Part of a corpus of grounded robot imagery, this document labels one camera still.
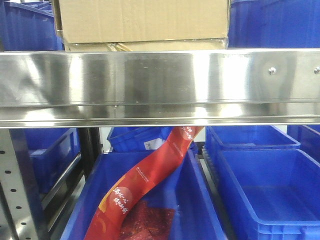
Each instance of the blue plastic bin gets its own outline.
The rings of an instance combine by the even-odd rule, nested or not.
[[[107,137],[114,152],[134,152],[155,150],[168,138],[173,127],[113,127]],[[193,141],[190,149],[198,154],[198,147]]]
[[[82,190],[61,240],[83,240],[107,191],[150,153],[151,151],[102,154]],[[198,162],[190,151],[183,164],[143,199],[148,201],[150,207],[175,209],[169,240],[226,239]]]
[[[239,240],[320,239],[320,164],[299,149],[221,151],[218,187]]]
[[[289,125],[287,131],[301,143],[302,151],[320,163],[320,125]]]
[[[0,36],[6,51],[63,50],[48,1],[16,3],[0,0]]]
[[[25,129],[25,137],[40,193],[48,193],[80,152],[76,128]]]
[[[233,0],[229,47],[319,48],[320,1]]]
[[[205,148],[213,161],[222,150],[298,149],[300,143],[270,125],[207,126]]]

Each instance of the screw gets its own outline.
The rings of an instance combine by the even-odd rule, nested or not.
[[[270,67],[268,72],[269,72],[270,75],[274,75],[274,74],[277,73],[277,69],[275,67]]]
[[[320,66],[317,66],[317,67],[314,69],[314,73],[315,73],[315,74],[320,74]]]

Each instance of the perforated metal post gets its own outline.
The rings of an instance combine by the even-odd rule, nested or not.
[[[0,183],[19,240],[49,240],[22,129],[0,129]]]
[[[18,240],[7,201],[0,184],[0,237],[2,240]]]

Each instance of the cardboard box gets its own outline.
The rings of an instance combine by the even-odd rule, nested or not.
[[[69,44],[225,39],[230,1],[55,0],[54,13]]]
[[[187,51],[225,49],[226,38],[124,43],[64,43],[67,52]]]

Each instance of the red snack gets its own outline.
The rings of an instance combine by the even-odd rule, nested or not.
[[[168,240],[174,215],[174,209],[139,201],[124,219],[119,240]]]

